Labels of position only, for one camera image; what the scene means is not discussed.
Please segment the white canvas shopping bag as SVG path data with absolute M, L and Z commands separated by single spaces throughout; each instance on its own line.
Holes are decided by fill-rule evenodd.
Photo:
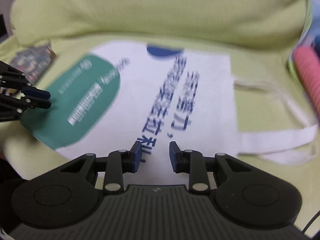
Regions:
M 236 89 L 277 97 L 299 129 L 242 132 Z M 50 86 L 52 106 L 22 118 L 35 138 L 66 158 L 104 154 L 134 140 L 148 163 L 163 163 L 170 141 L 207 154 L 240 154 L 282 165 L 316 156 L 317 124 L 288 95 L 231 74 L 225 54 L 113 41 L 87 52 Z

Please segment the pink ribbed blanket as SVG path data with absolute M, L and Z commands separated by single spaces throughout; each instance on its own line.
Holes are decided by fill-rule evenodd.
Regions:
M 300 46 L 293 52 L 293 61 L 300 82 L 319 118 L 319 57 L 312 47 Z

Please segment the green sofa cover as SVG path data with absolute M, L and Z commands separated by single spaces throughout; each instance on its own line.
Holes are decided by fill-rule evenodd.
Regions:
M 242 51 L 227 53 L 218 49 L 191 49 L 179 44 L 177 39 L 213 41 L 232 48 L 266 49 L 271 55 L 289 51 L 306 33 L 307 3 L 308 0 L 16 0 L 11 9 L 14 34 L 1 44 L 1 61 L 10 63 L 17 52 L 51 44 L 57 59 L 33 85 L 49 92 L 49 86 L 92 49 L 113 41 L 140 42 L 169 49 L 228 55 L 233 77 L 248 82 L 270 83 L 294 100 L 275 80 L 254 81 L 247 74 L 232 73 L 233 67 L 246 72 L 250 67 L 258 70 L 259 64 L 253 56 L 246 60 Z M 250 89 L 236 89 L 234 95 L 240 131 L 300 128 L 277 97 Z M 41 151 L 40 159 L 34 165 L 43 168 L 49 163 L 48 152 L 55 150 L 35 138 L 22 124 L 27 112 L 38 109 L 28 109 L 17 121 L 2 122 L 1 143 L 9 159 L 13 158 L 14 150 L 20 154 Z M 304 114 L 317 124 L 312 114 Z M 36 144 L 36 149 L 25 146 L 26 140 Z M 104 154 L 85 151 L 75 158 L 65 158 L 69 162 L 86 153 L 94 153 L 98 158 L 106 157 L 116 150 L 130 150 L 136 141 Z M 199 151 L 176 143 L 181 150 Z M 12 195 L 19 186 L 34 178 L 20 172 L 16 182 L 1 187 L 1 195 L 9 197 L 1 206 L 1 219 L 4 220 L 1 237 L 305 239 L 304 233 L 294 223 L 277 229 L 254 229 L 228 220 L 218 212 L 208 196 L 189 192 L 189 175 L 175 173 L 172 169 L 169 144 L 163 163 L 150 164 L 142 153 L 137 172 L 123 174 L 123 193 L 106 195 L 91 215 L 62 228 L 39 229 L 21 222 L 13 210 Z M 230 155 L 226 152 L 214 155 L 201 153 L 205 157 L 213 157 L 217 153 Z

